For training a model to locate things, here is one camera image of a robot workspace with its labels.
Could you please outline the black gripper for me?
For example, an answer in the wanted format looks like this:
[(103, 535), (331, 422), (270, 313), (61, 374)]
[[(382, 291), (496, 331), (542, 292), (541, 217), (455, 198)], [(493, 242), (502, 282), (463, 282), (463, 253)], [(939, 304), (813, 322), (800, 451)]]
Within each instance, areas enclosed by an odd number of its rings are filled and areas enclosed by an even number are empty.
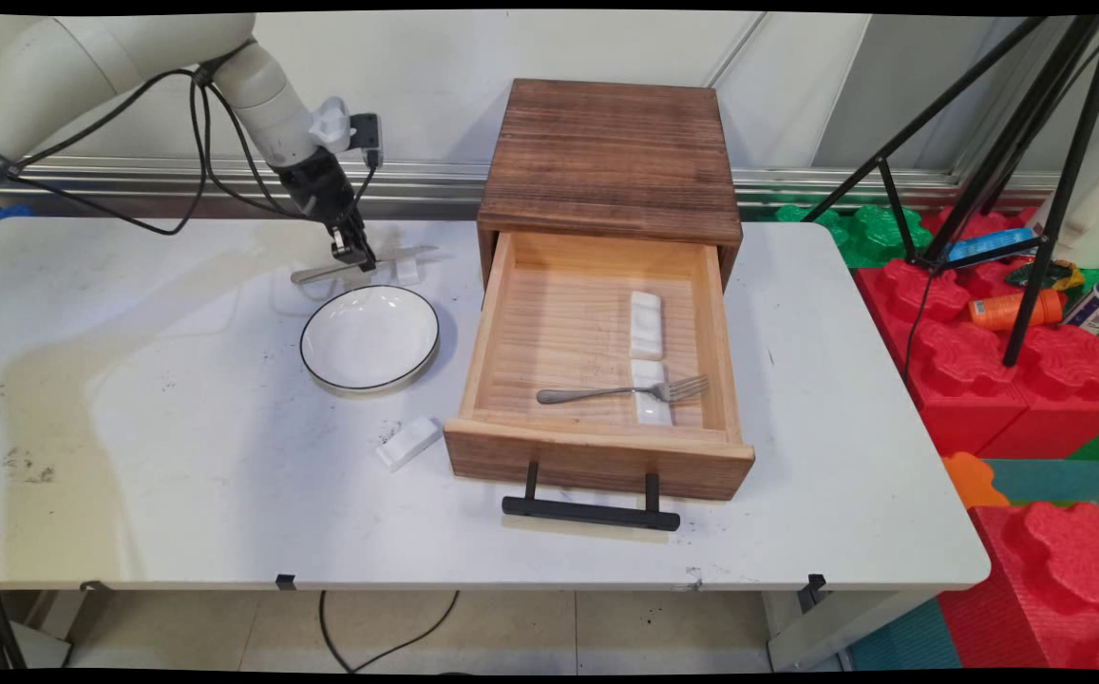
[(273, 170), (300, 213), (328, 225), (333, 258), (363, 273), (376, 269), (375, 254), (358, 208), (359, 195), (367, 190), (366, 180), (355, 189), (340, 161), (328, 150), (314, 150), (307, 159), (284, 167), (273, 165)]

